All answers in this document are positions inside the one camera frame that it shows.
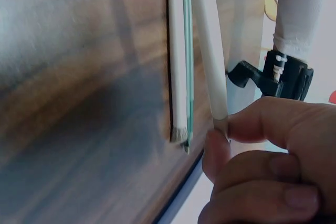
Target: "white pencil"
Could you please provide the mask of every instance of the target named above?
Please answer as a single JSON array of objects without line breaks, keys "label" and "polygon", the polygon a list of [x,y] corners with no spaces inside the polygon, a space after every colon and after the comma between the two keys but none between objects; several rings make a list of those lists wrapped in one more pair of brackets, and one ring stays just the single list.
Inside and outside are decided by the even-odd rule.
[{"label": "white pencil", "polygon": [[226,77],[217,2],[192,1],[214,126],[226,136]]},{"label": "white pencil", "polygon": [[169,33],[173,107],[171,141],[183,143],[188,138],[183,0],[169,0]]}]

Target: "wooden surface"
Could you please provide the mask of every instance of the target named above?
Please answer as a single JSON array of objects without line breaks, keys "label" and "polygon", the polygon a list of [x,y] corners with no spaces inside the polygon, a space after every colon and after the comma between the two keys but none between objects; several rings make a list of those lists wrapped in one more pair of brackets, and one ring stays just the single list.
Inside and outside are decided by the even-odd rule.
[{"label": "wooden surface", "polygon": [[[263,0],[218,5],[257,63]],[[167,60],[166,0],[0,0],[0,223],[151,223],[211,127],[196,39],[191,156],[169,143]]]}]

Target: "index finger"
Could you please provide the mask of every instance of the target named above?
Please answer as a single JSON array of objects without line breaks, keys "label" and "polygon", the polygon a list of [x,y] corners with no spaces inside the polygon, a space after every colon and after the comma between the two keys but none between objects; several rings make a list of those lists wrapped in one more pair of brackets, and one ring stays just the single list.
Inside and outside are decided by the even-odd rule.
[{"label": "index finger", "polygon": [[244,143],[267,139],[286,148],[292,129],[314,116],[317,109],[318,104],[263,97],[229,117],[228,137]]}]

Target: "black mechanism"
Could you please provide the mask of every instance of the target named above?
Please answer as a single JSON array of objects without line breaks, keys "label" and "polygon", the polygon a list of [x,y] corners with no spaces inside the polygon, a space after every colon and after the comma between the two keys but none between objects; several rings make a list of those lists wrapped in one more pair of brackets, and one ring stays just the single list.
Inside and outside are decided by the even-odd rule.
[{"label": "black mechanism", "polygon": [[[275,78],[275,67],[279,66],[279,56],[287,58],[279,81]],[[241,61],[230,73],[230,81],[244,88],[249,79],[256,84],[264,96],[288,98],[303,101],[306,98],[314,70],[294,57],[276,50],[267,53],[264,70],[260,71],[246,61]]]}]

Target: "hand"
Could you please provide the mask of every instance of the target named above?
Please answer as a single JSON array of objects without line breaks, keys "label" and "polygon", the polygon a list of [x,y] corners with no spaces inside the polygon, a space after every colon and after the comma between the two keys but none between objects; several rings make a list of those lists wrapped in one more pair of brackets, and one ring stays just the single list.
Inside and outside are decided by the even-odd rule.
[{"label": "hand", "polygon": [[289,154],[252,151],[230,160],[227,141],[209,132],[203,170],[215,185],[200,223],[293,223],[318,211],[336,214],[336,107],[262,98],[230,116],[228,128],[236,141],[269,139]]}]

